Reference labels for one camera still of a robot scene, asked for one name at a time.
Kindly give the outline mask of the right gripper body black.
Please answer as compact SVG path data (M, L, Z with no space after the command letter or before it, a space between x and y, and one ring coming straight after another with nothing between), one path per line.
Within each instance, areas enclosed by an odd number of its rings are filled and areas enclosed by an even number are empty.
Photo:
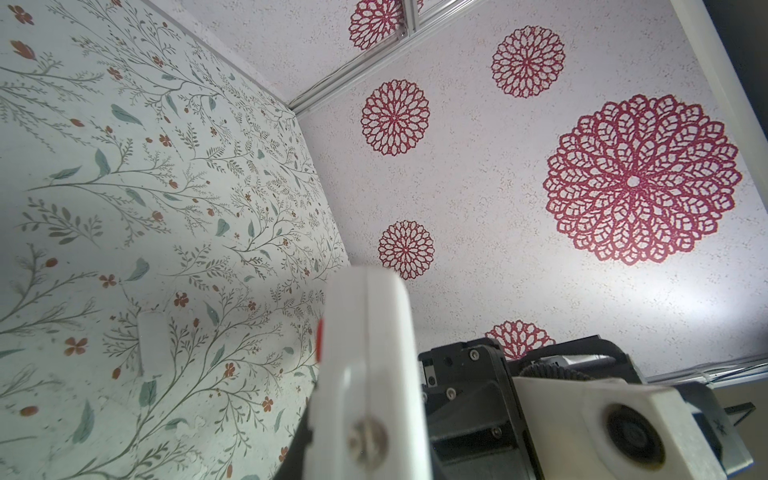
M436 479L540 479L543 476L514 381L644 379L631 358L597 335L535 349L509 360L482 338L418 356Z

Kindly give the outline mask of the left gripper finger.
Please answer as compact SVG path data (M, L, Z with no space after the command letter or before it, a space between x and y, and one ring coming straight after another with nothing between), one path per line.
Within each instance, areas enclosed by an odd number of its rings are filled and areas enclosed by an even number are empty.
M302 480L304 475L305 454L312 441L312 429L309 425L311 398L307 399L306 407L297 426L291 444L283 455L283 460L273 480Z

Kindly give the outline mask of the white remote control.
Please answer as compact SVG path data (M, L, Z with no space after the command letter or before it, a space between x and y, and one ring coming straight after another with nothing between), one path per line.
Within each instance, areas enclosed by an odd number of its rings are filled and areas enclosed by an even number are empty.
M305 479L430 479L412 310L383 267L347 267L326 295Z

